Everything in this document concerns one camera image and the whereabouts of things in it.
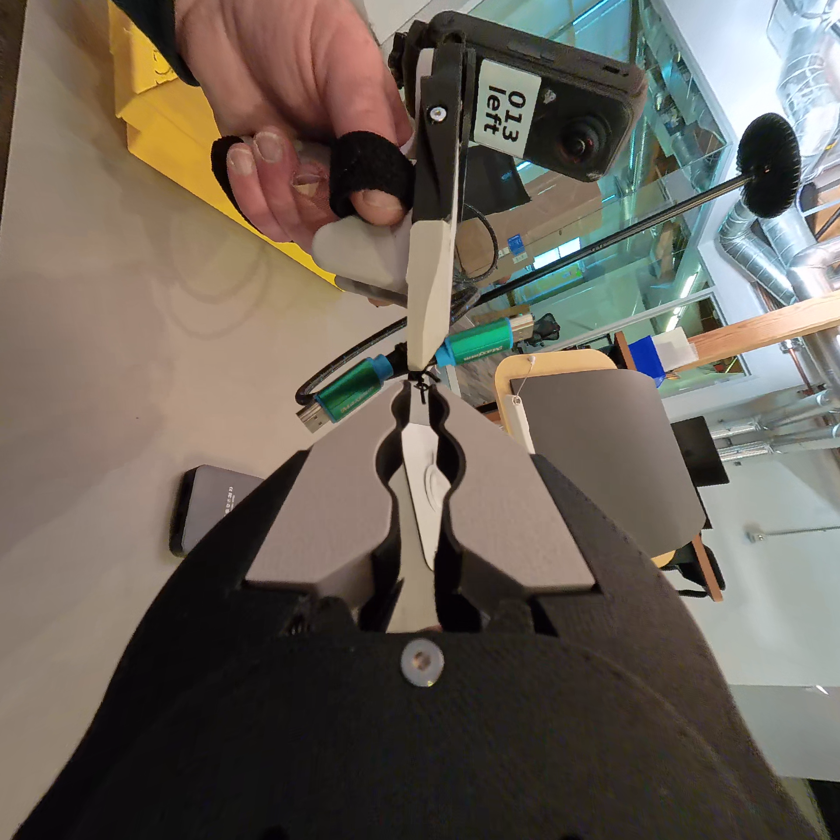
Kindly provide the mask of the black hdmi adapter box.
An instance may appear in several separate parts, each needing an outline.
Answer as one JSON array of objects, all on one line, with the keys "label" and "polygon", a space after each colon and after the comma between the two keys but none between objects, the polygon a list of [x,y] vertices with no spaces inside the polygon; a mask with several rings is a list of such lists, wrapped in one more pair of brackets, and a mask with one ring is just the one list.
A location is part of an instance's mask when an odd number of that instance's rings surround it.
[{"label": "black hdmi adapter box", "polygon": [[169,551],[184,558],[263,479],[200,465],[181,477],[171,513]]}]

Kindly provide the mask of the wooden rimmed black panel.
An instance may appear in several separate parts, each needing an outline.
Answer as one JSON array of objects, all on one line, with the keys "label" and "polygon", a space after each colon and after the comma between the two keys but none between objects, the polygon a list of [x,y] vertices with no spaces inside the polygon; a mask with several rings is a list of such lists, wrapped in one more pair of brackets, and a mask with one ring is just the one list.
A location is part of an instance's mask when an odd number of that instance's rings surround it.
[{"label": "wooden rimmed black panel", "polygon": [[493,385],[504,430],[548,460],[663,570],[707,524],[654,381],[599,350],[511,355]]}]

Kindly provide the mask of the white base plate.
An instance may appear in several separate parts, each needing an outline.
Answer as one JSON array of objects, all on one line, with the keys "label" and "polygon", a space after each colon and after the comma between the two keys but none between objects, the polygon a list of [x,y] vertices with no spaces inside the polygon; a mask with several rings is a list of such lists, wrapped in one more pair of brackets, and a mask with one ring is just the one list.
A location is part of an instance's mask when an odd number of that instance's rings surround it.
[{"label": "white base plate", "polygon": [[438,436],[426,424],[408,423],[402,430],[402,476],[397,497],[401,524],[407,529],[409,553],[435,571],[443,506],[450,481],[438,467]]}]

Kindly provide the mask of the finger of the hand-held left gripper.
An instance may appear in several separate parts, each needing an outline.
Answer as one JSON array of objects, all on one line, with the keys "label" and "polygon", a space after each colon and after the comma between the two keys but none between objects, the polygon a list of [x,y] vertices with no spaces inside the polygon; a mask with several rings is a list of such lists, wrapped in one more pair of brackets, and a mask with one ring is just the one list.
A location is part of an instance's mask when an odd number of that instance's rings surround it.
[{"label": "finger of the hand-held left gripper", "polygon": [[455,266],[455,224],[444,219],[412,221],[406,269],[406,362],[423,371],[449,331]]}]

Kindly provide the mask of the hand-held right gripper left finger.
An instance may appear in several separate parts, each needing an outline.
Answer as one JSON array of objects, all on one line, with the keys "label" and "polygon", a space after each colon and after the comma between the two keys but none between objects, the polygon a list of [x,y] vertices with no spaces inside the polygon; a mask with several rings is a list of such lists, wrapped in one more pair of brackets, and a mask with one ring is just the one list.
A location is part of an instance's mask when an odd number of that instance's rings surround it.
[{"label": "hand-held right gripper left finger", "polygon": [[390,480],[412,388],[387,387],[312,446],[251,564],[249,585],[345,602],[392,593],[401,537]]}]

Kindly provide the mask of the yellow plastic bin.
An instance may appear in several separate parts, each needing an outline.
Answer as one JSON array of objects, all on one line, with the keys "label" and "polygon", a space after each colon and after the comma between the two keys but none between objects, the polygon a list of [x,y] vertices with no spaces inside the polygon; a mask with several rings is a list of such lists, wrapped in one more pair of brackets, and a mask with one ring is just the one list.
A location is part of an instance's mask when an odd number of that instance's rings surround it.
[{"label": "yellow plastic bin", "polygon": [[212,173],[219,138],[204,94],[184,83],[128,16],[108,2],[114,112],[128,151],[200,201],[268,242],[238,214]]}]

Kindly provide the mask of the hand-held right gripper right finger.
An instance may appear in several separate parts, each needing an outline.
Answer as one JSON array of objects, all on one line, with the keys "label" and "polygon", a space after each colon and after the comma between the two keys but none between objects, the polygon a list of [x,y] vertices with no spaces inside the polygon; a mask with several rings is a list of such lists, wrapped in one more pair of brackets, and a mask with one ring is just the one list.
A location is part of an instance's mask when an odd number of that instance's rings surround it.
[{"label": "hand-held right gripper right finger", "polygon": [[431,393],[431,425],[449,482],[437,593],[498,605],[591,591],[593,573],[528,450],[452,392]]}]

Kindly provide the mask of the black stand pole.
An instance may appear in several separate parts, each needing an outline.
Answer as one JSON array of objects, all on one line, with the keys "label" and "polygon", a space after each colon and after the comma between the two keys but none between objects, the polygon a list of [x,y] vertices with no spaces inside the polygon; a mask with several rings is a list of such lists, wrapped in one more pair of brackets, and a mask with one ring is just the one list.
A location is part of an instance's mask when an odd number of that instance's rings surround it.
[{"label": "black stand pole", "polygon": [[787,120],[775,112],[765,113],[753,120],[739,142],[737,168],[738,174],[726,182],[600,238],[546,266],[482,292],[472,306],[479,308],[503,298],[536,280],[588,259],[730,193],[739,192],[744,205],[756,217],[780,216],[794,204],[802,178],[800,146]]}]

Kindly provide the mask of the person's left hand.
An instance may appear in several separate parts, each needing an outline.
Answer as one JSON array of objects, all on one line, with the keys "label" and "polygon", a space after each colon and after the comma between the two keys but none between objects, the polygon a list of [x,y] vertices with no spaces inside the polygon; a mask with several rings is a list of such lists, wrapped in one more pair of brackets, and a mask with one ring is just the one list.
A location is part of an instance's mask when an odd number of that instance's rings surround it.
[{"label": "person's left hand", "polygon": [[223,136],[241,213],[277,243],[311,252],[329,206],[329,163],[314,145],[413,132],[371,31],[351,2],[179,1],[178,53]]}]

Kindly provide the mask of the person's left forearm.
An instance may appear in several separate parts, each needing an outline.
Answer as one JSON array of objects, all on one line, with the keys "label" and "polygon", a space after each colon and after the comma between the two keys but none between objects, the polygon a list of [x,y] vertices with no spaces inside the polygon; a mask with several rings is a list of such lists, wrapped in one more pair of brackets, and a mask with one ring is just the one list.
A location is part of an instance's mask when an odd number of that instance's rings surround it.
[{"label": "person's left forearm", "polygon": [[186,64],[176,32],[176,1],[112,1],[149,39],[167,61],[175,74],[190,87],[198,88],[189,66]]}]

